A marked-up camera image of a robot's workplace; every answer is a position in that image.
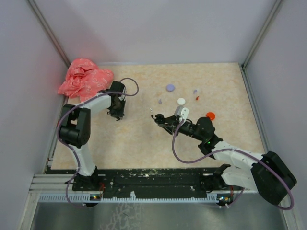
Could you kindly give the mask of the black earbud charging case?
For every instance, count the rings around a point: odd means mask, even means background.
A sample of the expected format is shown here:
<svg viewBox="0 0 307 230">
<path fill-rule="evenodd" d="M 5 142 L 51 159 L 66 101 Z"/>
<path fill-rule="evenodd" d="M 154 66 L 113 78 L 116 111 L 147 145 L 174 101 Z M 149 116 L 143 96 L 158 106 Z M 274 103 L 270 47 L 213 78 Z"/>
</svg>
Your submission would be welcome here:
<svg viewBox="0 0 307 230">
<path fill-rule="evenodd" d="M 157 124 L 164 124 L 165 123 L 165 117 L 162 114 L 157 114 L 154 118 L 154 121 Z"/>
</svg>

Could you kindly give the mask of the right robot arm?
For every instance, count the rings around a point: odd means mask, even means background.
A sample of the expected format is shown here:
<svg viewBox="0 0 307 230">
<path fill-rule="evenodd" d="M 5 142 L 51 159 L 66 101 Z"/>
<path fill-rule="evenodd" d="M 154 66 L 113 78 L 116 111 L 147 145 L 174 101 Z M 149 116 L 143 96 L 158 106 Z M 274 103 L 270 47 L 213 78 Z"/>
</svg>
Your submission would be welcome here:
<svg viewBox="0 0 307 230">
<path fill-rule="evenodd" d="M 224 190 L 234 185 L 253 190 L 275 206 L 289 196 L 290 206 L 287 209 L 293 208 L 291 189 L 297 180 L 277 153 L 253 153 L 230 145 L 215 134 L 215 127 L 208 117 L 199 118 L 195 124 L 175 115 L 164 117 L 157 114 L 152 119 L 173 136 L 173 143 L 178 134 L 184 134 L 200 141 L 198 148 L 203 154 L 202 159 L 210 157 L 225 162 L 215 173 L 214 184 L 217 188 Z"/>
</svg>

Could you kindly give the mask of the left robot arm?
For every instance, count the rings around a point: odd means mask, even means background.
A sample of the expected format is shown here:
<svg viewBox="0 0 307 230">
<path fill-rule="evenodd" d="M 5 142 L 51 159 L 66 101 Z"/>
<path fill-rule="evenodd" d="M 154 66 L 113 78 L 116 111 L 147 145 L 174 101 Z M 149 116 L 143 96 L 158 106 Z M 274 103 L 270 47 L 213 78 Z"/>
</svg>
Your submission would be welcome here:
<svg viewBox="0 0 307 230">
<path fill-rule="evenodd" d="M 67 146 L 77 165 L 74 177 L 76 184 L 89 190 L 100 184 L 98 169 L 89 151 L 91 118 L 107 110 L 107 114 L 117 121 L 124 117 L 126 87 L 120 81 L 114 81 L 107 90 L 99 91 L 95 96 L 77 105 L 65 104 L 58 124 L 58 140 Z"/>
</svg>

